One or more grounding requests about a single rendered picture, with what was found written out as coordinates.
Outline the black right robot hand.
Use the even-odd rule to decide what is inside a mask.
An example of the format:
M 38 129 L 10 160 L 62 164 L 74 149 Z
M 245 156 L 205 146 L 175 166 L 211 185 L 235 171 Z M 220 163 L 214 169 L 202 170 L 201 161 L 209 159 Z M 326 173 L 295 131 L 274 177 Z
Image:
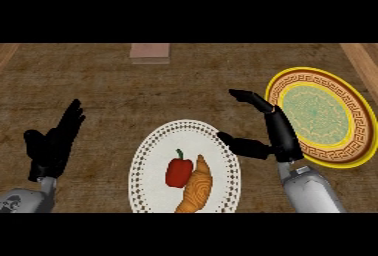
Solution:
M 271 105 L 252 91 L 230 89 L 229 94 L 239 102 L 251 104 L 264 114 L 270 144 L 257 140 L 235 138 L 224 132 L 217 133 L 218 139 L 229 146 L 235 155 L 266 160 L 276 156 L 277 162 L 294 162 L 304 158 L 298 138 L 285 113 L 277 105 Z

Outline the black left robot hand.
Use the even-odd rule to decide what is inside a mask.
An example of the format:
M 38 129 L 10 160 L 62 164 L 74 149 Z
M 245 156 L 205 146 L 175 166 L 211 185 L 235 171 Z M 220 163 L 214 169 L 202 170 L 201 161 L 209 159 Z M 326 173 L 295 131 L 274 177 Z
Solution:
M 23 132 L 26 155 L 31 158 L 29 181 L 37 182 L 40 178 L 57 178 L 62 175 L 84 119 L 81 102 L 74 99 L 57 126 L 46 135 L 37 130 Z

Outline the yellow rimmed patterned plate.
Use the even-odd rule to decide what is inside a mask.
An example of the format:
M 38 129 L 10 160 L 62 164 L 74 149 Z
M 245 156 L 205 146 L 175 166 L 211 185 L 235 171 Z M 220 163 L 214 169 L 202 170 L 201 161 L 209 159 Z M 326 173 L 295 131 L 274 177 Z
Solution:
M 370 160 L 378 151 L 378 119 L 342 78 L 313 67 L 288 68 L 270 79 L 264 99 L 289 119 L 307 160 L 335 169 Z

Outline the white oval dotted placemat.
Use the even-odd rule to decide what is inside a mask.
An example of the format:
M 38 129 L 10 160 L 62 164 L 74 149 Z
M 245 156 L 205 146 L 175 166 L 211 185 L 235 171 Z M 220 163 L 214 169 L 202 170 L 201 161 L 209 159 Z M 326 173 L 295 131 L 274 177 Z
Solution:
M 218 130 L 198 120 L 177 120 L 159 126 L 136 150 L 128 174 L 128 201 L 134 213 L 173 213 L 183 199 L 183 188 L 165 184 L 173 159 L 196 163 L 198 155 L 209 167 L 212 187 L 198 213 L 232 213 L 240 196 L 240 168 L 236 155 L 217 137 Z

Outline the red bell pepper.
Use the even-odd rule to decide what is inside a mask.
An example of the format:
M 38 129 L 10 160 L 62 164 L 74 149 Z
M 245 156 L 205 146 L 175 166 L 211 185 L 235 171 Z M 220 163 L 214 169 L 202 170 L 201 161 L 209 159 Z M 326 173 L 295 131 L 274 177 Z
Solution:
M 165 185 L 175 188 L 183 188 L 187 184 L 193 162 L 184 158 L 183 151 L 175 150 L 177 157 L 170 161 L 165 171 Z

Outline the golden brown croissant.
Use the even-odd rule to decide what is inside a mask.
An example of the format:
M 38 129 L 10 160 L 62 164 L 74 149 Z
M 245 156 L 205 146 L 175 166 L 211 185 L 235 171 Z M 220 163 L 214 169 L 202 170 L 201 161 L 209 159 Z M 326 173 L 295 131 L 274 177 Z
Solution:
M 201 210 L 206 204 L 212 188 L 212 176 L 205 158 L 198 155 L 196 169 L 192 172 L 184 191 L 183 199 L 175 208 L 177 213 L 193 213 Z

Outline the pale pink rectangular block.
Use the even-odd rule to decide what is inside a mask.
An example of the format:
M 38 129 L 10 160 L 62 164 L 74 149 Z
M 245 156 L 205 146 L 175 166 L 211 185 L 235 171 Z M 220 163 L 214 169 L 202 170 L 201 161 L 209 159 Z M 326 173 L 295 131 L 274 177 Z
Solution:
M 130 49 L 130 60 L 133 64 L 168 64 L 168 43 L 133 43 Z

